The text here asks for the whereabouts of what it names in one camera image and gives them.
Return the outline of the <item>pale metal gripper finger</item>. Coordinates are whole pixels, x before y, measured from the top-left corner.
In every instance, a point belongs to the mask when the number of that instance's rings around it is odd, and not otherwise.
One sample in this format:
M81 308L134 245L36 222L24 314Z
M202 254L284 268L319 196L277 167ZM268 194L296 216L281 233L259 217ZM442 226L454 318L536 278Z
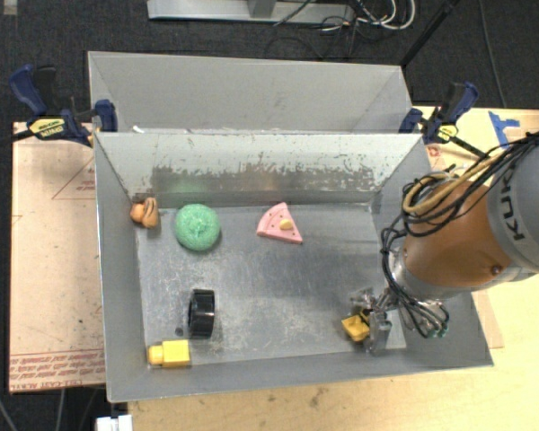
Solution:
M385 312L371 312L368 315L369 335L365 346L369 353L378 355L386 350L392 326Z
M356 308L376 308L377 297L373 287L361 288L350 294L350 303Z

